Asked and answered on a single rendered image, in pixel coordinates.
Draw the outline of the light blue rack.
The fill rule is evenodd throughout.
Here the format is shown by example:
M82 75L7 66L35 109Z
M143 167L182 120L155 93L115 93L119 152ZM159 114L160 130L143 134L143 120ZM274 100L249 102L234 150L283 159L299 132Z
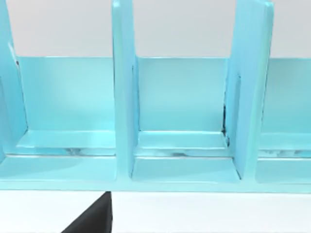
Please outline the light blue rack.
M237 0L229 57L16 55L0 0L0 190L311 194L311 58L271 58L275 5Z

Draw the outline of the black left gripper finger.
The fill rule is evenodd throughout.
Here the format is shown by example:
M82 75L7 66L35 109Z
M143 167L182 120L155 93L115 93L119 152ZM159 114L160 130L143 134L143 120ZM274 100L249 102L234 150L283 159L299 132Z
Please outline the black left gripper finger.
M111 192L104 192L61 233L112 233Z

